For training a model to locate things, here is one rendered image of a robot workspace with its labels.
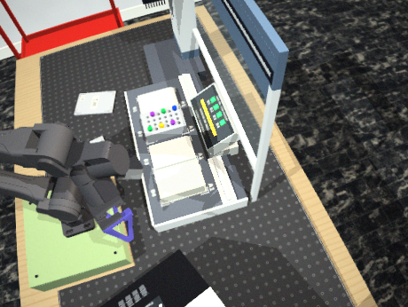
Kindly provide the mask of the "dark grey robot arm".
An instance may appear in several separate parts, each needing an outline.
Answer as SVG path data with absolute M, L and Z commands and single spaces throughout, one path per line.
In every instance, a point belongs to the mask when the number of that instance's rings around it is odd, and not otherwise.
M 0 194 L 34 203 L 37 213 L 60 219 L 67 238 L 95 229 L 77 186 L 98 178 L 93 186 L 107 203 L 120 194 L 110 177 L 141 179 L 143 174 L 130 149 L 110 141 L 80 142 L 74 133 L 63 122 L 0 130 L 0 162 L 47 172 L 47 176 L 29 176 L 0 169 Z

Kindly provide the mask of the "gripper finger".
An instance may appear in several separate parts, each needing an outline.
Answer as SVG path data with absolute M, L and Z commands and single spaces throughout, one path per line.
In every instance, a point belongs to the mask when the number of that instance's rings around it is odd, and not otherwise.
M 114 210 L 114 213 L 116 213 L 117 211 L 118 211 L 118 208 L 116 208 L 115 206 L 113 207 L 113 210 Z M 107 212 L 106 212 L 107 213 Z M 107 213 L 108 214 L 108 216 L 107 216 L 107 218 L 109 218 L 111 215 L 109 214 L 109 213 Z
M 116 238 L 119 238 L 121 240 L 124 240 L 126 242 L 130 242 L 134 239 L 133 236 L 133 213 L 130 210 L 130 208 L 127 208 L 125 210 L 123 210 L 122 213 L 120 213 L 122 215 L 122 219 L 120 219 L 119 221 L 117 221 L 116 223 L 112 224 L 110 227 L 108 227 L 107 229 L 105 229 L 103 232 L 109 235 L 112 235 Z M 113 228 L 118 225 L 119 223 L 121 223 L 122 221 L 127 221 L 127 228 L 128 228 L 128 236 L 125 236 L 123 234 L 121 234 L 120 232 L 117 232 L 116 230 L 114 230 Z

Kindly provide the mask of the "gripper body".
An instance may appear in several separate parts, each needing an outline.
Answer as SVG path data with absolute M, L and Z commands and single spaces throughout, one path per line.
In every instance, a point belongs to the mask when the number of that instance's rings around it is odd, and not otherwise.
M 97 180 L 98 178 L 94 178 L 89 183 L 77 187 L 84 197 L 84 200 L 90 209 L 90 213 L 98 223 L 100 229 L 104 231 L 112 224 L 122 219 L 122 215 L 119 213 L 119 211 L 111 215 L 109 218 L 106 218 L 106 216 L 108 216 L 106 212 L 114 206 L 116 208 L 119 208 L 124 203 L 124 201 L 120 195 L 117 195 L 109 202 L 104 203 L 97 190 L 93 186 L 93 183 Z

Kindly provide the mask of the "white well plate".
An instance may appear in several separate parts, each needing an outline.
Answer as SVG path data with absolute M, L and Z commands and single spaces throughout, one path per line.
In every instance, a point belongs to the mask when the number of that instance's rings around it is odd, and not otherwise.
M 137 96 L 141 114 L 178 105 L 174 88 L 167 88 Z
M 149 148 L 154 171 L 197 160 L 188 136 L 162 142 Z

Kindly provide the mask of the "white rectangular block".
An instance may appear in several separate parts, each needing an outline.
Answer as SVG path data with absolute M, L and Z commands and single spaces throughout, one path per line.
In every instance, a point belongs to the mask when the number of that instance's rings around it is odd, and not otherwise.
M 207 192 L 198 160 L 154 172 L 162 204 Z

